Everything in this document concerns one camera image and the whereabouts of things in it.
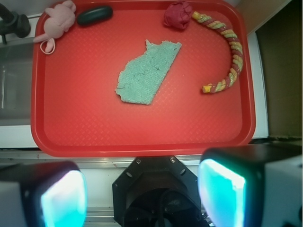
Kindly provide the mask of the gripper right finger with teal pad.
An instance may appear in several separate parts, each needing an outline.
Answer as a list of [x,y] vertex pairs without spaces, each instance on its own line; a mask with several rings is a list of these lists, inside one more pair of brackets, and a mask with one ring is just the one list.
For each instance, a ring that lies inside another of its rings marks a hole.
[[201,203],[216,227],[300,227],[303,149],[291,144],[210,148],[197,172]]

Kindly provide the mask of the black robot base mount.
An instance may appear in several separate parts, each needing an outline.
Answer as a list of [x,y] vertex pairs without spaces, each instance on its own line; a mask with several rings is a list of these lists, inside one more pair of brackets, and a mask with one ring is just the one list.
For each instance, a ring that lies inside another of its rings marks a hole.
[[112,184],[122,227],[208,227],[197,176],[176,157],[137,157]]

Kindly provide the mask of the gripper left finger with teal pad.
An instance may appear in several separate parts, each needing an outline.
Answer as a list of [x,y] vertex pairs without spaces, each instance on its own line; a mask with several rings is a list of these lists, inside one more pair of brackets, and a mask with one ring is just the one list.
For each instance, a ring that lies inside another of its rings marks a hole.
[[85,176],[71,161],[0,169],[2,227],[82,227],[87,203]]

